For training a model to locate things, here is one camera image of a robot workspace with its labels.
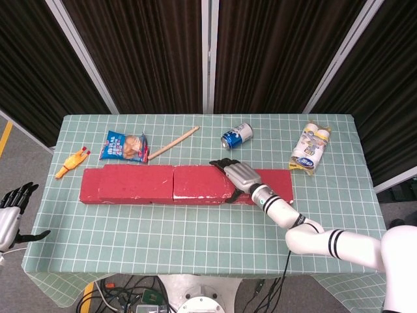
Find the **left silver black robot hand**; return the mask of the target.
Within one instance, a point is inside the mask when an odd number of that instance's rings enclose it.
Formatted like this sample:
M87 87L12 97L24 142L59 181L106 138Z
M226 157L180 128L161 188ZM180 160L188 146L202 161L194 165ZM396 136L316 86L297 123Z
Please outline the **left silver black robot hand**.
M15 244L41 241L51 233L51 230L37 235L20 233L22 216L32 193L37 188L38 184L28 182L7 192L1 199L1 254L8 252Z

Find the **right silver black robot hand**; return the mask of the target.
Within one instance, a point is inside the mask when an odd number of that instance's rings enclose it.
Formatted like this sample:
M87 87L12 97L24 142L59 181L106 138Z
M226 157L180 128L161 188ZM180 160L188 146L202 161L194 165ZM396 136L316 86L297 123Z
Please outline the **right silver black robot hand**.
M241 194L251 194L262 185L261 176L246 163L230 158L212 160L210 165L215 166L233 183L235 190L226 203L235 202Z

